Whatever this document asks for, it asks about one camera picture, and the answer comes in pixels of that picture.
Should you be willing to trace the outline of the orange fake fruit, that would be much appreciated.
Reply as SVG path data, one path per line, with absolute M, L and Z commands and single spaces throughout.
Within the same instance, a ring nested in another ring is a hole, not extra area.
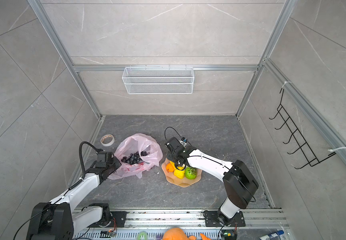
M 171 163 L 168 163 L 165 168 L 168 173 L 174 172 L 176 170 L 176 167 Z

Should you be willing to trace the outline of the yellow fake lemon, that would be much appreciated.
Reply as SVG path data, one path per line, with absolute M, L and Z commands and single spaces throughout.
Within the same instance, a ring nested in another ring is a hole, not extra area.
M 174 176 L 176 176 L 179 179 L 183 179 L 185 177 L 185 170 L 175 169 Z

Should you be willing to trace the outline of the green fake fruit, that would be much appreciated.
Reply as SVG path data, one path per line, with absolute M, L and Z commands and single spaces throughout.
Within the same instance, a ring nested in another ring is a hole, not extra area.
M 189 180 L 194 180 L 197 177 L 198 171 L 196 168 L 187 167 L 185 170 L 185 177 Z

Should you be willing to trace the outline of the black fake grapes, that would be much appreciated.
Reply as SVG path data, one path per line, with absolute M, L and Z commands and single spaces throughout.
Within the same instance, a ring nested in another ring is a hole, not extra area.
M 129 164 L 129 165 L 135 165 L 135 164 L 141 164 L 144 161 L 141 157 L 145 157 L 148 155 L 148 152 L 142 151 L 142 152 L 136 152 L 134 154 L 130 154 L 130 156 L 125 156 L 121 159 L 121 162 Z

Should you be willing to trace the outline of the pink scalloped bowl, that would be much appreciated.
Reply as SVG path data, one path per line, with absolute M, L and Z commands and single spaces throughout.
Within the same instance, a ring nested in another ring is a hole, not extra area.
M 169 172 L 166 169 L 166 166 L 170 163 L 168 159 L 165 159 L 164 163 L 162 164 L 161 168 L 165 174 L 166 180 L 174 185 L 177 185 L 182 188 L 186 188 L 188 186 L 191 186 L 201 180 L 202 177 L 202 170 L 197 169 L 197 176 L 195 179 L 190 180 L 186 176 L 184 176 L 183 179 L 178 178 L 177 176 L 174 175 L 174 172 Z

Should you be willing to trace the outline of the pink plastic bag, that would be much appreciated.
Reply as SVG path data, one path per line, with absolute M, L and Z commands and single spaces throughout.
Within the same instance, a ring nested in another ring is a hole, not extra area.
M 139 179 L 144 171 L 159 166 L 163 153 L 157 141 L 145 134 L 135 134 L 120 143 L 114 153 L 121 166 L 108 179 L 119 180 L 136 176 Z

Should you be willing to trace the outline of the yellow fake banana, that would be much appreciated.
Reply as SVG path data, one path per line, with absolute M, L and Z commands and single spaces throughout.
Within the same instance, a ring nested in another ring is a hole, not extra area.
M 170 161 L 170 164 L 171 164 L 175 169 L 177 169 L 174 162 Z

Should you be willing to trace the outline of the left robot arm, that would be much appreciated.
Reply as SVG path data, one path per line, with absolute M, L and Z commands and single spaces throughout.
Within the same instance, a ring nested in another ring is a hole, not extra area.
M 97 160 L 77 185 L 49 202 L 37 204 L 32 211 L 27 240 L 71 240 L 75 233 L 97 225 L 107 227 L 114 222 L 108 204 L 91 204 L 74 214 L 79 203 L 121 166 L 111 152 L 97 153 Z

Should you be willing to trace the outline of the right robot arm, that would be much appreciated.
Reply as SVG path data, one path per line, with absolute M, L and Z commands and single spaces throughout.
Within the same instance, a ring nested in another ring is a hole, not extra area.
M 217 211 L 219 222 L 228 224 L 240 210 L 256 201 L 254 194 L 259 184 L 244 162 L 217 159 L 175 137 L 168 140 L 165 146 L 177 167 L 202 170 L 224 183 L 227 198 Z

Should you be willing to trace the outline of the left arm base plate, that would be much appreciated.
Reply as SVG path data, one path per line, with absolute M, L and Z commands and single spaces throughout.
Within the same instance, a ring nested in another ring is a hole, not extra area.
M 104 212 L 101 222 L 98 224 L 101 228 L 123 228 L 125 226 L 127 212 Z

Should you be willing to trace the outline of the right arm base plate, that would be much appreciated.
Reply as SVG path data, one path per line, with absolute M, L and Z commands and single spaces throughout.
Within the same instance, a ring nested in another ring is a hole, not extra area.
M 228 219 L 220 211 L 203 211 L 206 227 L 245 227 L 245 217 L 237 212 L 233 218 Z

